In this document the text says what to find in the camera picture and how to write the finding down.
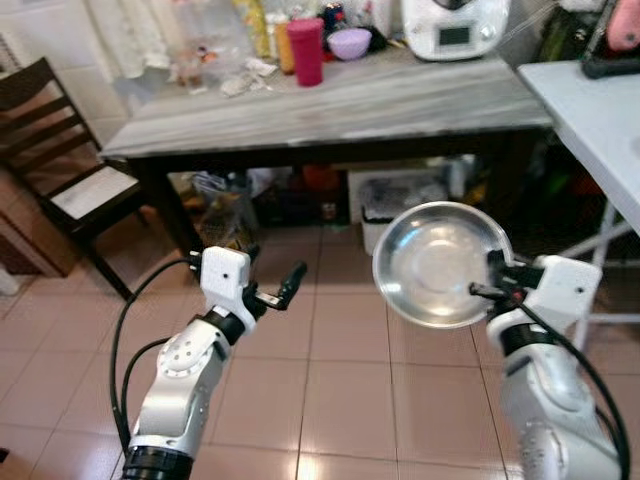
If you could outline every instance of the wooden chair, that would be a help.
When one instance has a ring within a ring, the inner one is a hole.
[[[87,147],[93,153],[88,169],[65,172],[71,178],[42,188],[47,183],[43,178],[52,177],[42,170],[55,171],[56,161],[68,162]],[[98,162],[95,154],[100,149],[46,59],[0,80],[0,162],[127,299],[131,291],[96,251],[94,240],[131,213],[143,221],[138,209],[144,196],[135,178]]]

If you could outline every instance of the red cup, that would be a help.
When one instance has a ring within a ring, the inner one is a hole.
[[[287,25],[298,85],[313,87],[322,83],[322,30],[321,18],[293,20]]]

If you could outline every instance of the white appliance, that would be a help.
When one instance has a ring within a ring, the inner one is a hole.
[[[402,0],[409,48],[424,60],[479,57],[507,27],[511,0]]]

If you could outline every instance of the chair seat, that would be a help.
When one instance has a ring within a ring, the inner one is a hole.
[[[51,201],[71,218],[80,220],[137,183],[138,181],[129,175],[111,167],[104,167],[58,193]]]

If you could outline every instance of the metal bowl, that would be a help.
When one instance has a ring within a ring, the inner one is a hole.
[[[376,285],[407,320],[432,328],[459,328],[481,320],[490,305],[472,297],[470,282],[488,283],[487,253],[511,243],[491,217],[453,202],[407,210],[385,230],[373,254]]]

